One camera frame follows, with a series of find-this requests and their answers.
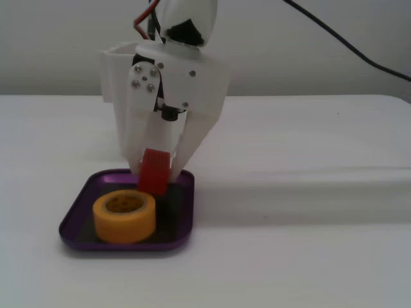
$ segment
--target orange tape roll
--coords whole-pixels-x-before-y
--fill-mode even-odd
[[[114,191],[92,207],[97,236],[112,244],[130,244],[155,231],[155,200],[135,190]]]

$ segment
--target screw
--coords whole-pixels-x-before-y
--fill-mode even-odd
[[[139,83],[138,80],[133,80],[133,81],[131,81],[131,86],[132,86],[133,88],[137,89],[137,88],[140,87],[140,83]]]
[[[143,71],[143,68],[142,68],[140,65],[136,65],[136,66],[134,67],[134,70],[135,70],[137,73],[141,73],[141,72]]]
[[[156,77],[157,76],[157,70],[156,69],[150,69],[150,76],[151,77]]]
[[[153,93],[155,90],[155,87],[152,84],[147,85],[147,91],[150,93]]]

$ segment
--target red wire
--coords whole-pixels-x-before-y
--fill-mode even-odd
[[[148,35],[144,32],[143,29],[141,29],[141,27],[138,24],[134,25],[134,29],[136,29],[140,33],[143,39],[148,40]]]
[[[148,8],[144,11],[144,13],[142,13],[139,17],[137,17],[134,20],[134,29],[136,29],[141,36],[145,39],[148,40],[148,35],[144,32],[143,29],[141,29],[141,27],[139,26],[139,24],[145,20],[147,18],[147,16],[149,16],[152,12],[152,10],[155,9],[155,7],[159,4],[160,0],[154,0],[149,6]]]

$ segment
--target white wall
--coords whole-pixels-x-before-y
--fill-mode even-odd
[[[373,60],[411,74],[410,0],[297,2]],[[99,94],[96,51],[138,39],[132,21],[146,3],[2,0],[0,93]],[[369,67],[281,0],[219,0],[205,51],[235,70],[232,95],[411,98],[409,83]]]

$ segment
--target white table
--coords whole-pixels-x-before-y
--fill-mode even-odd
[[[227,98],[186,168],[190,242],[76,253],[61,220],[91,174],[127,167],[112,106],[0,97],[0,306],[408,308],[410,136],[411,106],[390,97]]]

